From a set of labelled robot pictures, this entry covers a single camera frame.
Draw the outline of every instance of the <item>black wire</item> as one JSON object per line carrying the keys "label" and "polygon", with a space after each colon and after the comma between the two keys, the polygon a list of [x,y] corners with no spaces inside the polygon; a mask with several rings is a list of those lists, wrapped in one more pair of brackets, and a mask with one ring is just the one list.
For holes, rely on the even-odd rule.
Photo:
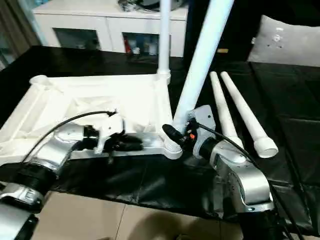
{"label": "black wire", "polygon": [[[257,168],[257,169],[260,169],[256,163],[256,160],[246,151],[244,150],[242,147],[240,147],[238,144],[236,144],[234,141],[232,141],[230,138],[228,138],[227,136],[205,126],[205,125],[202,125],[198,122],[195,123],[196,125],[198,125],[200,128],[202,129],[205,129],[219,137],[221,137],[222,139],[226,140],[228,143],[232,144],[235,148],[237,148],[240,152],[242,152],[243,155],[245,155],[250,161],[251,163]],[[280,203],[282,209],[284,210],[285,214],[288,216],[290,222],[292,223],[294,229],[296,230],[296,233],[299,237],[300,240],[305,240],[305,238],[303,237],[303,235],[301,234],[298,226],[297,226],[297,223],[295,221],[295,219],[293,218],[292,214],[290,213],[289,209],[287,208],[285,202],[281,199],[281,197],[279,196],[278,192],[276,191],[276,188],[273,186],[273,184],[271,182],[269,182],[270,184],[270,191],[271,191],[271,194],[275,196],[275,198],[278,200],[278,202]]]}
{"label": "black wire", "polygon": [[288,228],[286,225],[283,226],[283,229],[284,229],[284,232],[285,232],[285,235],[288,237],[289,240],[294,240],[294,237],[290,234]]}
{"label": "black wire", "polygon": [[53,133],[55,130],[57,130],[58,128],[62,127],[63,125],[72,122],[76,119],[80,119],[89,115],[96,115],[96,114],[107,114],[108,116],[112,115],[113,112],[110,111],[91,111],[91,112],[87,112],[87,113],[83,113],[77,116],[73,116],[67,120],[64,120],[62,122],[60,122],[59,124],[57,124],[56,126],[54,126],[53,128],[51,128],[45,135],[43,135],[36,143],[35,145],[30,149],[30,151],[24,156],[24,158],[22,159],[22,161],[20,163],[24,163],[29,156],[31,155],[31,153],[36,149],[36,147],[39,146],[39,144],[47,137],[49,136],[51,133]]}

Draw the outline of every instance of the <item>white tube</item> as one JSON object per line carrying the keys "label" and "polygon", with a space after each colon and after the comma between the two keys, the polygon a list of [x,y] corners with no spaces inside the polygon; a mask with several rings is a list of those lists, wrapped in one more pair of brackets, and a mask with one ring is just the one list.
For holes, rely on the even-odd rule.
{"label": "white tube", "polygon": [[235,105],[238,109],[248,131],[254,141],[254,149],[260,158],[271,158],[278,153],[275,142],[267,136],[254,113],[251,111],[245,99],[237,89],[236,85],[227,72],[222,72],[221,77],[226,85]]}
{"label": "white tube", "polygon": [[188,112],[196,106],[233,3],[234,0],[211,0],[209,3],[173,119],[173,126],[180,132],[185,130]]}
{"label": "white tube", "polygon": [[217,73],[215,71],[211,72],[210,78],[222,133],[240,147],[244,148],[241,139],[237,135]]}
{"label": "white tube", "polygon": [[170,48],[170,12],[172,0],[160,1],[160,37],[159,37],[159,65],[158,74],[169,75],[169,48]]}

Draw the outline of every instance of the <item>tile floor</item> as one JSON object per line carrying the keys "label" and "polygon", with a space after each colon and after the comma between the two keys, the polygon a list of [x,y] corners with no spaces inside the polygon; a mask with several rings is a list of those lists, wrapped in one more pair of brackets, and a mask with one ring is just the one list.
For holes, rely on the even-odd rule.
{"label": "tile floor", "polygon": [[57,192],[38,217],[32,240],[242,240],[236,224]]}

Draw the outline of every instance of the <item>black tablecloth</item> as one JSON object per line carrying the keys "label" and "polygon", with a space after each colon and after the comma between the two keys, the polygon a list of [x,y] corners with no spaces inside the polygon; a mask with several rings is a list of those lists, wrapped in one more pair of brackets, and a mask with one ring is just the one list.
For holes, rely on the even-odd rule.
{"label": "black tablecloth", "polygon": [[[180,58],[170,59],[169,95],[175,111],[186,71]],[[249,62],[219,62],[213,68],[230,73],[268,135],[279,147],[270,159],[258,158],[253,141],[226,93],[236,129],[245,148],[283,198],[306,235],[320,234],[320,68]],[[124,54],[53,47],[33,47],[0,72],[0,126],[6,121],[36,75],[71,77],[153,74],[157,60],[127,59]],[[211,105],[218,115],[208,79],[197,105]],[[7,181],[19,164],[0,167]],[[204,160],[189,154],[170,160],[161,155],[70,160],[55,191],[156,209],[235,221],[225,185]]]}

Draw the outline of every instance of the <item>robotic arm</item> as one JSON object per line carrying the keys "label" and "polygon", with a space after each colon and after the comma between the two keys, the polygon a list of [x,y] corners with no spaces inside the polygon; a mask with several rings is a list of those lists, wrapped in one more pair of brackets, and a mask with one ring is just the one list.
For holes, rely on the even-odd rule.
{"label": "robotic arm", "polygon": [[214,129],[209,105],[194,109],[188,115],[185,135],[171,125],[162,128],[182,149],[192,151],[196,158],[209,161],[218,175],[228,183],[233,207],[238,215],[244,240],[284,240],[278,224],[274,201],[265,175],[244,154],[229,142],[199,128]]}
{"label": "robotic arm", "polygon": [[37,226],[44,198],[72,151],[83,149],[102,152],[142,149],[140,139],[124,135],[124,123],[116,113],[96,130],[91,125],[68,123],[54,135],[22,167],[11,183],[0,193],[0,239],[29,240]]}
{"label": "robotic arm", "polygon": [[[284,240],[278,224],[275,206],[267,178],[247,159],[242,151],[201,125],[215,128],[210,106],[194,109],[188,115],[185,135],[171,125],[164,132],[196,158],[209,161],[229,186],[245,240]],[[22,167],[13,181],[0,193],[0,239],[29,240],[37,226],[44,197],[55,181],[72,151],[92,149],[95,153],[134,151],[142,142],[124,135],[124,123],[118,114],[110,116],[101,129],[90,125],[68,123],[60,127]]]}

